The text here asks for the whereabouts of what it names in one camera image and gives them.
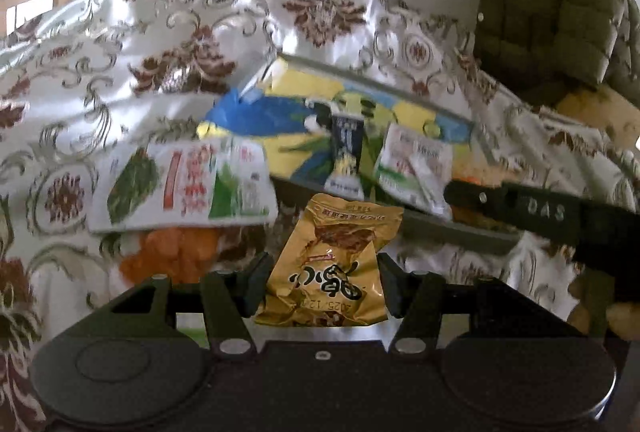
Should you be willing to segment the white green stick snack pack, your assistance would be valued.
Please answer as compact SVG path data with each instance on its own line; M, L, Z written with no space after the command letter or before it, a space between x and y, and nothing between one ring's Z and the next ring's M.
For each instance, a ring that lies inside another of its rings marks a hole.
M374 180L393 199L451 221L444 190L451 180L452 159L450 144L391 123L374 165Z

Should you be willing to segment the bag of orange snacks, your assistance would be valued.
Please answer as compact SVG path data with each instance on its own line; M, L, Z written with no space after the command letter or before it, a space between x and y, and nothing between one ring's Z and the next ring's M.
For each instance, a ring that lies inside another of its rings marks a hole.
M137 285L153 275L174 284L195 284L218 262L222 252L239 244L238 227L165 227L143 233L139 250L119 264L122 277Z

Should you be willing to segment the frog painting paper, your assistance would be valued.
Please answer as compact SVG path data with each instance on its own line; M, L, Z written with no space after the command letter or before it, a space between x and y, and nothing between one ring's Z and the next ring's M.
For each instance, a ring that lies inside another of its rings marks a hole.
M392 123L470 149L472 122L409 93L353 74L277 59L257 78L230 90L198 125L198 136L235 134L262 143L270 171L283 179L322 184L332 169L331 121L338 113L364 120L359 172L373 168Z

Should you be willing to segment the rice cracker pack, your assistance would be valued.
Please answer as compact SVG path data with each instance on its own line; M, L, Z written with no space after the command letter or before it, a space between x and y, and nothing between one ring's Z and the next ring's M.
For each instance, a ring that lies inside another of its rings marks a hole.
M490 167L484 152L474 143L452 145L451 178L476 184L487 184Z

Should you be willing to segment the seaweed snack bag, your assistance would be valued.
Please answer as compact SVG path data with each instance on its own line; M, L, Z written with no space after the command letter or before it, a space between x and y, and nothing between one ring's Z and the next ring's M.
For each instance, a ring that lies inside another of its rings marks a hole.
M96 163L94 233L251 226L279 212L262 145L238 137L119 145Z

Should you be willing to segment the gold snack packet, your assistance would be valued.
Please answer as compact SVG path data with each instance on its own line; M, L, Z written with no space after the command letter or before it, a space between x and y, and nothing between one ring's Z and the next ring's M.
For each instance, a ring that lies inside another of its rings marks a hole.
M274 264L255 321L282 327L385 321L376 255L403 216L399 207L314 195Z

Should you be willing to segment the olive puffer jacket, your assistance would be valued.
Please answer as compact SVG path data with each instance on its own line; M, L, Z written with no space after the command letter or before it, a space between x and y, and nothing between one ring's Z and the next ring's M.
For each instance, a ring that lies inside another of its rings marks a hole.
M480 0L474 55L533 105L611 87L639 102L636 0Z

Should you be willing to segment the dark blue milk carton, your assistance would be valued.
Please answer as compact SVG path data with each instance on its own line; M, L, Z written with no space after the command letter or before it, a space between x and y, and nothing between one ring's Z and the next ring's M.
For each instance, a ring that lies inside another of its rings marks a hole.
M364 200L359 167L364 137L361 117L340 113L332 116L332 170L324 190L338 197Z

